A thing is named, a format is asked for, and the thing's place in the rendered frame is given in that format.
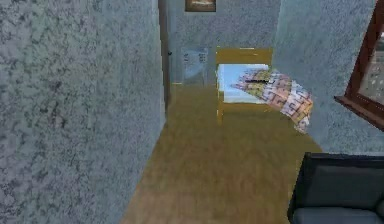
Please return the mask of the brown framed window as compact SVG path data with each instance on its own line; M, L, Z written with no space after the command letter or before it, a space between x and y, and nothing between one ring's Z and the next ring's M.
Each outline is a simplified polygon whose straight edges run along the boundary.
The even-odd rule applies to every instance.
M384 0L375 0L348 86L334 99L384 132Z

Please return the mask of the dark room door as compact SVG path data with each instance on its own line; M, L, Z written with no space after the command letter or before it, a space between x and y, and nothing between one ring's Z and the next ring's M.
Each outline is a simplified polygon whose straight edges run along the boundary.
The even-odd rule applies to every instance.
M166 0L158 0L159 8L159 26L161 40L161 57L164 85L164 103L165 108L168 108L170 101L170 75L169 75L169 55L168 55L168 31L167 31L167 12Z

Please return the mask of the brown framed wall picture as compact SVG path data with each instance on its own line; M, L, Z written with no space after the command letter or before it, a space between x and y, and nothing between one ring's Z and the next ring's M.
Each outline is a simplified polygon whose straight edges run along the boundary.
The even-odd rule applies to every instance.
M216 0L185 0L186 12L215 12Z

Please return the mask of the yellow wooden bed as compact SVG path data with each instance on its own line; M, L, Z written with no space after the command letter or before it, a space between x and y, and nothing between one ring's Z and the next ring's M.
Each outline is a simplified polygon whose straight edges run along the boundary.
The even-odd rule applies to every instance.
M232 87L248 71L272 70L272 48L220 48L216 50L217 122L224 114L241 110L272 110L263 100Z

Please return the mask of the colourful patchwork blanket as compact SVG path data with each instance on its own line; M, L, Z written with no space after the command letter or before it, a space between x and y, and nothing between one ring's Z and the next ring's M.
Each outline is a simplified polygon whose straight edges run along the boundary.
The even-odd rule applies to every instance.
M245 80L267 80L268 83L246 83ZM313 108L311 94L288 75L271 70L248 71L232 87L263 100L288 116L301 133L307 132Z

